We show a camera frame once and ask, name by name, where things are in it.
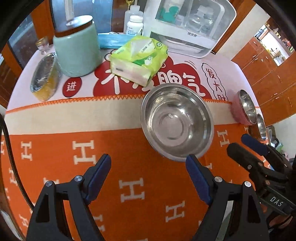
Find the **dark steel bowl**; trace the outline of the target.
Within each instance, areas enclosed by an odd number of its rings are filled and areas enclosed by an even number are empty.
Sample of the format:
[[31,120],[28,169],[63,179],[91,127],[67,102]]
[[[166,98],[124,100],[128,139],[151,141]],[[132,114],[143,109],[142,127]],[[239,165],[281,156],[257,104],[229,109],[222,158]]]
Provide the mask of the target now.
[[257,114],[256,124],[249,127],[250,135],[260,142],[265,142],[267,140],[267,132],[265,122],[261,114]]

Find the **pink steel bowl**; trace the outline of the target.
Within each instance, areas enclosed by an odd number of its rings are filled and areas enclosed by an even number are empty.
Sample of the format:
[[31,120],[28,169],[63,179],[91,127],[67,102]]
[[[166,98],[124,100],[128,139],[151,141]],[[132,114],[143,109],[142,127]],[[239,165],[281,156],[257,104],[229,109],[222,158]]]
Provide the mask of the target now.
[[255,105],[250,95],[243,89],[234,95],[231,104],[231,113],[234,120],[243,125],[251,126],[257,122]]

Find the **wide steel bowl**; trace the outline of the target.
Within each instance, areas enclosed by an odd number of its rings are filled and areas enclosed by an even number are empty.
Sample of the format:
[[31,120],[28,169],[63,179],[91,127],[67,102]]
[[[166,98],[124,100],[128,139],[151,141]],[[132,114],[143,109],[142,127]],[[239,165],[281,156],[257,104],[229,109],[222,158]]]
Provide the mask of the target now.
[[142,131],[162,156],[184,162],[202,157],[214,137],[214,121],[205,101],[189,87],[162,84],[150,90],[141,105]]

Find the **orange H pattern cloth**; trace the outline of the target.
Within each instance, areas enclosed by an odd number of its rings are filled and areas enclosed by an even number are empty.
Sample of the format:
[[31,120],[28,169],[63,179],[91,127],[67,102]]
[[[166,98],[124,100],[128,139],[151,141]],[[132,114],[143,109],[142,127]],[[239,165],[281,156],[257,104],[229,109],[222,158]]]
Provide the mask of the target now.
[[[268,240],[267,224],[259,200],[250,182],[231,184],[202,166],[194,155],[185,161],[187,172],[208,210],[193,240],[215,240],[222,225],[228,201],[233,201],[233,216],[225,240]],[[69,201],[81,240],[103,240],[91,215],[89,204],[95,200],[111,169],[111,157],[103,154],[85,174],[70,182],[43,186],[36,204],[30,204],[32,216],[27,240],[71,240],[64,201]]]

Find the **white storage box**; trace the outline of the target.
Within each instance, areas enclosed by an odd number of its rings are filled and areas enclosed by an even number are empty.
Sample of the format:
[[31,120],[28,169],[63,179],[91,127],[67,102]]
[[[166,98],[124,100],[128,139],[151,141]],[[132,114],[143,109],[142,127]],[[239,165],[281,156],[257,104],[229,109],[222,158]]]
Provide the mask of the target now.
[[207,56],[236,18],[230,1],[147,1],[143,35],[173,53]]

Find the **mint green canister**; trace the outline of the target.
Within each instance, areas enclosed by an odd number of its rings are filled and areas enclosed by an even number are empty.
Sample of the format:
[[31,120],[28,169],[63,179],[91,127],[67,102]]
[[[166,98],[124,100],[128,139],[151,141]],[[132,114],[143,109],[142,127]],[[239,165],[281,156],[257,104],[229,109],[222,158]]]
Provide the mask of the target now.
[[63,74],[81,77],[102,63],[93,16],[77,16],[64,21],[55,29],[53,44]]

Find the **green tissue pack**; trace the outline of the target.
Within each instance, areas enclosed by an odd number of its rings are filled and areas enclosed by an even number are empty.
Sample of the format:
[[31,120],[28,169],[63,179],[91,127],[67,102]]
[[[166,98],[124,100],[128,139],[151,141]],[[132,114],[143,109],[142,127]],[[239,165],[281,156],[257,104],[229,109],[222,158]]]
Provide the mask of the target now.
[[111,73],[146,87],[168,57],[162,42],[137,35],[110,56]]

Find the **small glass jar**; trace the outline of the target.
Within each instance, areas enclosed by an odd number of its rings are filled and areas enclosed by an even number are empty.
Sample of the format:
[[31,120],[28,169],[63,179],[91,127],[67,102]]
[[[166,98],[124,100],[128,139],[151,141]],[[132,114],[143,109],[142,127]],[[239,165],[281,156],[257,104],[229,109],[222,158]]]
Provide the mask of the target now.
[[48,37],[45,36],[45,37],[42,37],[41,39],[39,39],[36,42],[36,46],[42,55],[46,54],[50,49]]

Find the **white pill bottle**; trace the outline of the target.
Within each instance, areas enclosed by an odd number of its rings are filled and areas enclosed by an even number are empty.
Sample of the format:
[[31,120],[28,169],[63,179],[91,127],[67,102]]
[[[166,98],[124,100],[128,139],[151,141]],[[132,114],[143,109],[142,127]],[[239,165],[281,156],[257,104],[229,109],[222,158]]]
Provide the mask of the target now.
[[127,23],[125,33],[130,36],[141,35],[143,26],[144,26],[143,17],[137,16],[137,15],[132,15],[132,16],[130,16],[129,21]]

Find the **white squeeze bottle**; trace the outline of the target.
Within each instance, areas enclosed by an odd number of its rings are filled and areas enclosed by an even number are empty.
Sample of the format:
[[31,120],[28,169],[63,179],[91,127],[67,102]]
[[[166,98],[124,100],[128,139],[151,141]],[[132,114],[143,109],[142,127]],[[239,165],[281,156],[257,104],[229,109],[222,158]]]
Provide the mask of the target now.
[[137,4],[137,0],[128,1],[126,0],[128,9],[125,12],[125,21],[123,26],[123,33],[125,34],[127,29],[127,23],[130,20],[130,16],[137,15],[143,16],[143,12],[140,10],[140,6]]

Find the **wooden wall cabinet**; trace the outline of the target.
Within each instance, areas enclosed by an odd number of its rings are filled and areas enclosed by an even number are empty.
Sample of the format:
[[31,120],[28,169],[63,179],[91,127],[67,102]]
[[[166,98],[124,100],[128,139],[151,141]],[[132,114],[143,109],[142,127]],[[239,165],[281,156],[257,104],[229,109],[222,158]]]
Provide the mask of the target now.
[[248,80],[267,126],[295,114],[295,48],[273,18],[232,61]]

